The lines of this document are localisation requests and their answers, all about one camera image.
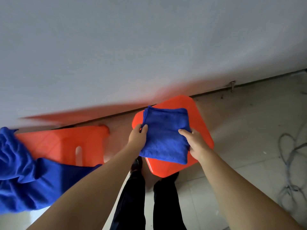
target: tile floor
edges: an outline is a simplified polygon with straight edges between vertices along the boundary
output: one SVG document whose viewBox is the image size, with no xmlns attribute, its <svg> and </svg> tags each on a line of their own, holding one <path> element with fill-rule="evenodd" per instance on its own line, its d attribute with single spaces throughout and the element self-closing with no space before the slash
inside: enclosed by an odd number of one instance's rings
<svg viewBox="0 0 307 230">
<path fill-rule="evenodd" d="M 221 91 L 194 98 L 215 142 L 215 151 L 274 201 L 285 185 L 278 138 L 284 132 L 295 135 L 307 120 L 307 95 L 300 93 L 301 88 L 299 77 L 286 76 L 235 88 L 234 93 Z M 134 115 L 135 112 L 91 123 L 106 124 L 110 128 L 110 146 L 105 160 L 109 160 L 127 142 Z M 307 126 L 303 132 L 299 142 L 307 139 Z M 293 142 L 285 140 L 283 147 L 287 155 Z M 307 149 L 301 150 L 301 153 L 307 155 Z M 148 191 L 145 198 L 146 229 L 153 229 L 152 186 L 159 178 L 151 174 L 146 163 L 144 165 Z M 303 184 L 307 179 L 306 161 L 295 158 L 291 172 L 293 183 Z M 182 170 L 176 187 L 188 230 L 223 230 L 228 227 L 199 164 Z M 294 217 L 307 228 L 307 205 L 300 195 L 295 195 L 298 210 Z M 285 198 L 284 204 L 290 207 L 291 202 Z M 109 229 L 114 211 L 115 207 L 103 229 Z M 30 212 L 31 222 L 40 214 L 40 211 Z"/>
</svg>

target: cable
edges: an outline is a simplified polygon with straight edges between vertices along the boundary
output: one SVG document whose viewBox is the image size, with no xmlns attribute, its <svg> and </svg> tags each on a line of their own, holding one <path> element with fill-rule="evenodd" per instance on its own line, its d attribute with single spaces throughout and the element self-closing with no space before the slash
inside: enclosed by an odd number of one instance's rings
<svg viewBox="0 0 307 230">
<path fill-rule="evenodd" d="M 307 122 L 305 122 L 304 124 L 301 125 L 296 137 L 293 137 L 289 133 L 283 133 L 278 139 L 278 149 L 279 149 L 280 157 L 285 164 L 286 185 L 281 189 L 281 191 L 277 195 L 277 201 L 278 201 L 278 204 L 291 215 L 293 215 L 297 210 L 297 202 L 294 198 L 294 192 L 301 193 L 301 195 L 303 196 L 303 198 L 304 198 L 304 200 L 307 204 L 307 198 L 306 198 L 306 196 L 303 192 L 303 189 L 307 185 L 307 181 L 305 181 L 304 184 L 301 187 L 294 185 L 291 181 L 291 172 L 290 172 L 291 164 L 294 160 L 294 157 L 297 156 L 297 155 L 302 156 L 304 158 L 304 160 L 306 162 L 306 168 L 307 168 L 307 157 L 304 154 L 302 154 L 298 151 L 301 148 L 307 147 L 307 138 L 306 138 L 305 143 L 303 143 L 301 145 L 297 145 L 297 140 L 299 139 L 299 136 L 302 134 L 305 126 L 307 126 Z M 285 157 L 283 155 L 282 147 L 281 147 L 281 141 L 284 137 L 289 137 L 294 142 L 293 150 L 290 152 L 287 159 L 285 159 Z M 292 208 L 291 209 L 286 209 L 284 207 L 284 205 L 282 204 L 282 199 L 285 197 L 285 195 L 289 195 L 291 197 L 291 200 L 292 200 Z"/>
</svg>

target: person's left arm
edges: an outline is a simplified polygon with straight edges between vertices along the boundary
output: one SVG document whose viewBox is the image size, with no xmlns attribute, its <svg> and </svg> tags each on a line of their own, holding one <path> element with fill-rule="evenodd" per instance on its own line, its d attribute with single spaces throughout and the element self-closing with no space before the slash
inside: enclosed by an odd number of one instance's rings
<svg viewBox="0 0 307 230">
<path fill-rule="evenodd" d="M 148 126 L 132 130 L 128 144 L 111 160 L 67 190 L 28 230 L 101 230 L 133 161 L 146 142 Z"/>
</svg>

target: leg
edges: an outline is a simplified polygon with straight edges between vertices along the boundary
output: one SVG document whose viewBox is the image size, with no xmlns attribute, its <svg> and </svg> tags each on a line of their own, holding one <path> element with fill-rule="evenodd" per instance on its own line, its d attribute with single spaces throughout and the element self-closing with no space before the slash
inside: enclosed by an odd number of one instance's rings
<svg viewBox="0 0 307 230">
<path fill-rule="evenodd" d="M 145 229 L 145 180 L 140 170 L 133 171 L 117 204 L 110 230 Z"/>
<path fill-rule="evenodd" d="M 154 186 L 154 229 L 186 230 L 175 186 L 178 174 L 163 178 Z"/>
</svg>

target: blue towel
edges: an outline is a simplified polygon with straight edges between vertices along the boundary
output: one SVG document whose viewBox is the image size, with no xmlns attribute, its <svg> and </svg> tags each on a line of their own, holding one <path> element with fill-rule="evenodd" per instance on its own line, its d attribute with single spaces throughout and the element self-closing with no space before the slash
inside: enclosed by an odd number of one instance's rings
<svg viewBox="0 0 307 230">
<path fill-rule="evenodd" d="M 148 125 L 146 144 L 140 156 L 162 161 L 186 164 L 189 143 L 178 130 L 189 132 L 188 111 L 185 108 L 159 109 L 148 106 L 144 110 L 143 124 Z"/>
<path fill-rule="evenodd" d="M 7 127 L 0 129 L 0 214 L 52 205 L 81 178 L 98 168 L 34 160 Z"/>
</svg>

